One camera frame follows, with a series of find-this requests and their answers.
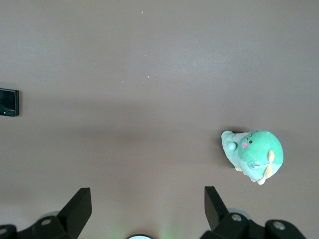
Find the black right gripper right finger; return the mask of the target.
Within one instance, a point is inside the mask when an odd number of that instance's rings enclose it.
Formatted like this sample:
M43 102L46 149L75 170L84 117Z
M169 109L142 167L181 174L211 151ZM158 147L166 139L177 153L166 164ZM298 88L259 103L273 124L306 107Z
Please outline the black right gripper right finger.
M268 220L260 226L241 213L229 212L213 186L204 188L205 215L210 226L203 239L304 239L293 224L283 220Z

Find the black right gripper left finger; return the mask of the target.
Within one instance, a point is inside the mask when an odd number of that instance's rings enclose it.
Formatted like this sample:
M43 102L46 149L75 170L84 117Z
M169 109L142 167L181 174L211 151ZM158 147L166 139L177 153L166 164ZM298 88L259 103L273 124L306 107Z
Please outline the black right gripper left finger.
M15 225L0 226L2 239L77 239L92 214L90 188L81 188L57 213L40 218L27 229Z

